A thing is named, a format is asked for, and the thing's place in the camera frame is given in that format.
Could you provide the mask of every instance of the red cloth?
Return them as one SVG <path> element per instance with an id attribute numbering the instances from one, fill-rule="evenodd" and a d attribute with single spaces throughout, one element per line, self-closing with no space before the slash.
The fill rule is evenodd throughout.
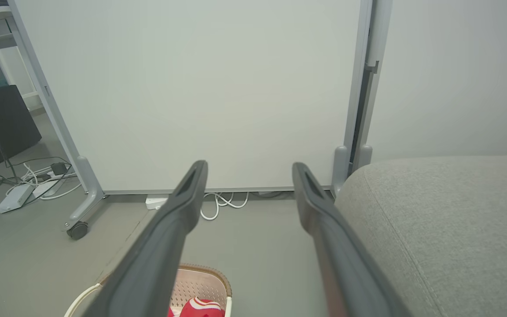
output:
<path id="1" fill-rule="evenodd" d="M 175 316 L 170 308 L 167 317 L 224 317 L 224 313 L 219 303 L 193 297 L 183 306 L 181 315 Z"/>

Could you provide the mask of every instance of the gray fabric upholstery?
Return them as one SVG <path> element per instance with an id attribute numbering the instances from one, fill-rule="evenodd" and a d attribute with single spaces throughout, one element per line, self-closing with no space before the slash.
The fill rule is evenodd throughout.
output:
<path id="1" fill-rule="evenodd" d="M 371 164 L 336 206 L 415 317 L 507 317 L 507 156 Z"/>

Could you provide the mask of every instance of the whiteboard frame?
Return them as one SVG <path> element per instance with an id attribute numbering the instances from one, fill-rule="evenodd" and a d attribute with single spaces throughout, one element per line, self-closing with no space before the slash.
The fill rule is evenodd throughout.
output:
<path id="1" fill-rule="evenodd" d="M 366 54 L 368 47 L 368 36 L 370 31 L 370 24 L 372 19 L 372 6 L 373 0 L 360 0 L 360 14 L 358 21 L 358 31 L 356 37 L 356 52 L 354 58 L 354 68 L 352 74 L 352 84 L 350 88 L 350 97 L 348 104 L 348 116 L 346 118 L 346 128 L 344 134 L 343 144 L 338 144 L 338 149 L 346 149 L 350 153 L 353 146 L 353 136 L 356 123 L 356 115 L 358 102 L 360 99 L 360 89 L 362 85 L 362 78 L 365 69 Z M 76 209 L 76 211 L 69 217 L 62 227 L 65 231 L 71 228 L 77 221 L 85 218 L 88 212 L 102 199 L 105 195 L 139 195 L 139 194 L 169 194 L 173 192 L 173 189 L 169 190 L 120 190 L 120 191 L 106 191 L 101 190 L 99 181 L 97 180 L 95 173 L 91 169 L 91 166 L 86 158 L 80 155 L 76 145 L 69 133 L 69 130 L 65 124 L 62 114 L 58 109 L 56 100 L 52 96 L 52 90 L 45 79 L 42 67 L 37 60 L 34 47 L 28 38 L 26 27 L 22 22 L 20 13 L 18 11 L 16 0 L 9 0 L 9 7 L 13 14 L 12 20 L 16 24 L 16 33 L 18 35 L 19 50 L 26 61 L 27 70 L 33 79 L 34 85 L 37 92 L 40 95 L 40 99 L 44 105 L 48 116 L 51 119 L 52 125 L 56 129 L 56 132 L 61 136 L 62 146 L 68 157 L 74 164 L 80 181 L 83 184 L 83 188 L 88 193 L 87 199 Z M 342 161 L 334 162 L 332 174 L 337 179 L 346 180 L 347 170 L 350 165 L 349 155 L 340 156 Z M 324 189 L 330 189 L 331 185 L 323 186 Z M 248 192 L 248 191 L 292 191 L 292 186 L 286 187 L 251 187 L 251 188 L 208 188 L 205 192 Z"/>
<path id="2" fill-rule="evenodd" d="M 356 148 L 356 154 L 353 159 L 352 172 L 356 169 L 370 164 L 373 148 L 367 144 L 369 135 L 369 126 L 375 98 L 377 96 L 378 81 L 381 76 L 382 62 L 385 56 L 386 38 L 388 36 L 390 14 L 392 12 L 393 0 L 376 0 L 374 7 L 374 16 L 371 22 L 370 43 L 368 47 L 367 65 L 376 66 L 374 74 L 371 74 L 370 84 L 367 90 L 367 96 L 364 101 L 362 122 L 360 125 L 359 138 L 353 146 Z"/>

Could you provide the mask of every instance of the black box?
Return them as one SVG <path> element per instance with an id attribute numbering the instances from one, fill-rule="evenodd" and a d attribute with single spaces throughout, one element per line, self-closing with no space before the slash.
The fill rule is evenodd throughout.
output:
<path id="1" fill-rule="evenodd" d="M 30 116 L 17 86 L 0 87 L 0 145 L 12 157 L 40 141 L 42 137 Z M 0 152 L 0 163 L 4 161 Z"/>

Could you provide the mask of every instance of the power adapter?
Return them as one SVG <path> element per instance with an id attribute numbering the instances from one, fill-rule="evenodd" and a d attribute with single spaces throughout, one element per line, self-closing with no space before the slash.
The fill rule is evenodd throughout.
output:
<path id="1" fill-rule="evenodd" d="M 9 195 L 0 203 L 0 213 L 6 213 L 20 208 L 33 190 L 34 186 L 29 184 L 23 184 L 13 188 Z"/>
<path id="2" fill-rule="evenodd" d="M 50 168 L 54 172 L 54 175 L 64 175 L 68 171 L 64 162 L 54 163 L 50 165 Z"/>
<path id="3" fill-rule="evenodd" d="M 48 174 L 42 174 L 42 175 L 37 175 L 37 179 L 39 182 L 44 182 L 44 181 L 47 181 L 49 180 L 51 177 L 50 175 Z"/>

